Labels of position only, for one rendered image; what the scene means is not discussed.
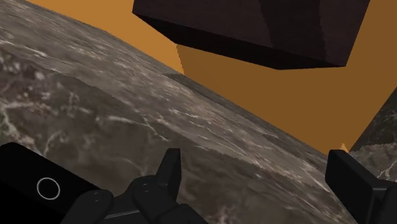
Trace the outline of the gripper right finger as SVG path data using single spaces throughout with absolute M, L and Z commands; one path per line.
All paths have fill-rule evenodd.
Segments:
M 358 224 L 397 224 L 397 182 L 376 178 L 344 150 L 330 150 L 326 184 Z

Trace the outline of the dark robot stand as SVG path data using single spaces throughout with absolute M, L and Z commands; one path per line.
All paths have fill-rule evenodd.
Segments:
M 278 70 L 344 67 L 370 0 L 134 0 L 172 42 Z

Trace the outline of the black phone with round button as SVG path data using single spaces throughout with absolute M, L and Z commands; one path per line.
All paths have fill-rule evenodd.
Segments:
M 18 143 L 0 146 L 0 224 L 59 224 L 98 187 Z

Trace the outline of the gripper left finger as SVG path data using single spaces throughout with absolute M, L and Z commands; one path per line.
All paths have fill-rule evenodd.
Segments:
M 81 194 L 61 224 L 208 224 L 188 204 L 176 201 L 181 183 L 181 150 L 169 148 L 155 175 L 134 179 L 114 197 L 108 190 Z

